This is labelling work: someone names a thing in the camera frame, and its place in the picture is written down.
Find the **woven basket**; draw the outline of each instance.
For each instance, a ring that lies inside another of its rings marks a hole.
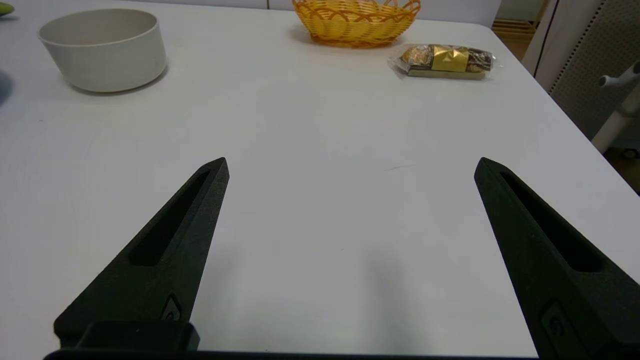
[[[393,42],[420,11],[420,0],[405,1],[399,6],[398,0],[292,0],[314,41],[342,47]]]

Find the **white table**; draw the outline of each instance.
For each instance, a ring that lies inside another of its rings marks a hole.
[[[292,12],[29,0],[0,20],[0,357],[54,319],[201,165],[228,185],[191,317],[201,349],[534,356],[473,173],[502,162],[635,279],[640,202],[487,28],[486,81],[399,79],[393,49],[308,40]],[[36,38],[90,8],[156,14],[165,77],[81,94]]]

